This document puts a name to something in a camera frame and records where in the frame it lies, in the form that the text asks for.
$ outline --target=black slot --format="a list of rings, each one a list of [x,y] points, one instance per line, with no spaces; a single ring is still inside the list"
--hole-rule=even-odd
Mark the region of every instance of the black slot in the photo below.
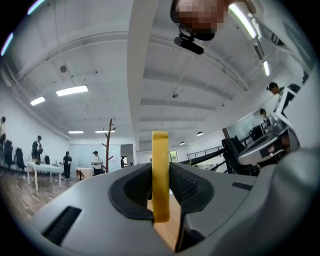
[[[232,183],[232,186],[248,191],[250,191],[253,187],[253,185],[242,183],[240,181],[235,181],[234,183]]]
[[[43,233],[43,236],[59,246],[81,211],[81,209],[68,206]]]

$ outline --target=black jacket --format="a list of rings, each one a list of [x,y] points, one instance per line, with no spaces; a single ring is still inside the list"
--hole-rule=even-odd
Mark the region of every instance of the black jacket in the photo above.
[[[41,143],[39,143],[39,151],[38,151],[38,143],[35,141],[32,144],[32,152],[31,152],[32,159],[38,159],[40,161],[41,160],[40,154],[42,154],[42,152],[43,152],[43,149],[42,149]]]

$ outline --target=black pants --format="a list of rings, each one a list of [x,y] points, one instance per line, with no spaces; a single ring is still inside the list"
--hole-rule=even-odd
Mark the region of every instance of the black pants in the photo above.
[[[69,164],[64,166],[64,178],[70,179],[70,165]]]
[[[93,168],[93,170],[94,170],[94,176],[102,174],[102,169]]]

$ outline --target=desk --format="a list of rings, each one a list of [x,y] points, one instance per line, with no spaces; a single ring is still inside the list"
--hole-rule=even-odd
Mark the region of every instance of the desk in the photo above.
[[[92,168],[81,168],[81,167],[77,167],[75,169],[75,172],[77,173],[77,171],[79,171],[79,175],[80,175],[80,181],[82,180],[81,179],[81,174],[83,174],[84,176],[84,179],[89,179],[91,177],[93,177],[93,169]]]
[[[34,183],[35,183],[35,190],[38,191],[38,177],[37,177],[37,172],[42,171],[42,172],[50,172],[50,182],[52,183],[52,173],[59,173],[59,186],[61,188],[61,173],[63,171],[62,167],[56,167],[53,165],[49,164],[41,164],[37,165],[34,162],[27,162],[27,178],[28,178],[28,184],[30,184],[30,177],[29,177],[29,168],[34,169]]]

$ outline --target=white table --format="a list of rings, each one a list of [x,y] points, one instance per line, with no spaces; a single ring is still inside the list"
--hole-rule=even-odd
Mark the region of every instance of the white table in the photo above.
[[[35,190],[38,191],[38,177],[37,177],[37,171],[42,172],[50,172],[50,182],[52,183],[52,173],[59,173],[59,186],[61,188],[61,173],[63,172],[62,167],[56,167],[50,164],[40,164],[37,165],[34,162],[27,162],[27,178],[28,178],[28,184],[30,184],[30,177],[29,172],[31,168],[34,169],[34,183],[35,183]]]
[[[94,175],[94,170],[92,168],[77,167],[75,170],[80,171],[80,180],[81,180],[81,173],[83,174],[84,179],[89,179]]]

